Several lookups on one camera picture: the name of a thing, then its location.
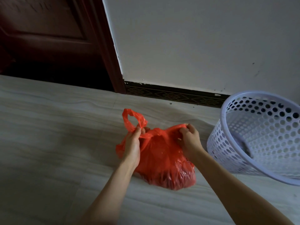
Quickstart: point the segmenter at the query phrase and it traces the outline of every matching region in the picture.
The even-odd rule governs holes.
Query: right hand
[[[197,156],[197,152],[205,151],[201,145],[199,132],[191,124],[186,128],[181,128],[182,140],[178,140],[178,144],[182,147],[183,155],[192,162]]]

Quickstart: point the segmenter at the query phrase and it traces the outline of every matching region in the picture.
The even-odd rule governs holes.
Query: baseboard
[[[164,99],[183,103],[220,108],[229,95],[218,95],[210,92],[187,90],[176,87],[165,87],[125,81],[129,95],[138,95],[156,99]]]

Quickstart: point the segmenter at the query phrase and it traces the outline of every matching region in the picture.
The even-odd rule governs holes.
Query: plastic bag handle
[[[128,132],[134,132],[136,127],[128,120],[128,115],[133,116],[139,122],[140,128],[144,128],[147,126],[148,121],[144,118],[144,116],[140,113],[133,111],[132,109],[124,109],[122,116],[124,120],[124,125]]]

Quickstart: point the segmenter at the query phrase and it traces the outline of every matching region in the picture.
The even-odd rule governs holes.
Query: left hand
[[[133,165],[133,169],[135,169],[140,162],[140,140],[139,137],[141,134],[144,134],[148,131],[149,128],[141,129],[139,125],[134,133],[128,133],[126,137],[125,151],[123,155],[123,160],[129,161]]]

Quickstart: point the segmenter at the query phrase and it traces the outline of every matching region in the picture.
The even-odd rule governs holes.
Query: perforated basket
[[[235,174],[265,175],[300,185],[300,107],[263,91],[231,95],[207,150]]]

